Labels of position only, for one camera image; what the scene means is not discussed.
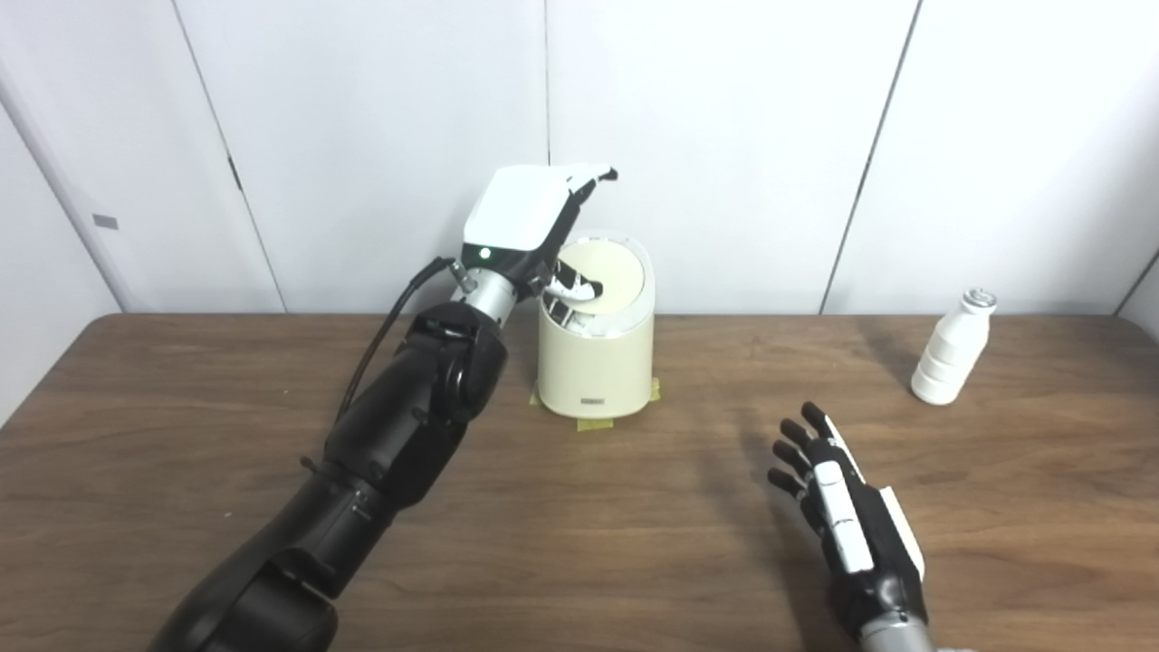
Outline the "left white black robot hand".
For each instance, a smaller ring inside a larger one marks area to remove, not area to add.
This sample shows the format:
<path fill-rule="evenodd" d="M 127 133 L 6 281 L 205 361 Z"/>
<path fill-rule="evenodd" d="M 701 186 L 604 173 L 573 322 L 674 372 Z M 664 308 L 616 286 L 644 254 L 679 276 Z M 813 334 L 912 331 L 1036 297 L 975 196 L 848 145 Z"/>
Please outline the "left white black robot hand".
<path fill-rule="evenodd" d="M 500 168 L 466 219 L 455 302 L 502 325 L 513 306 L 544 293 L 573 302 L 603 296 L 603 283 L 561 261 L 560 252 L 583 204 L 602 182 L 618 177 L 611 164 Z"/>

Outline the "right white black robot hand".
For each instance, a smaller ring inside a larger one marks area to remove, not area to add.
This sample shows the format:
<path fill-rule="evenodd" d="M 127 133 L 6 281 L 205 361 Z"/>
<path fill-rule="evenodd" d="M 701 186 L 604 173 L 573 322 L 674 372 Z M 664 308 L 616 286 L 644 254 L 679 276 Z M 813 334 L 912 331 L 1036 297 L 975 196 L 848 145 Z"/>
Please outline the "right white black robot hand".
<path fill-rule="evenodd" d="M 783 467 L 772 467 L 767 479 L 819 537 L 834 620 L 858 644 L 872 627 L 930 628 L 919 551 L 907 544 L 896 503 L 865 479 L 824 409 L 806 401 L 800 416 L 780 422 L 771 453 Z"/>

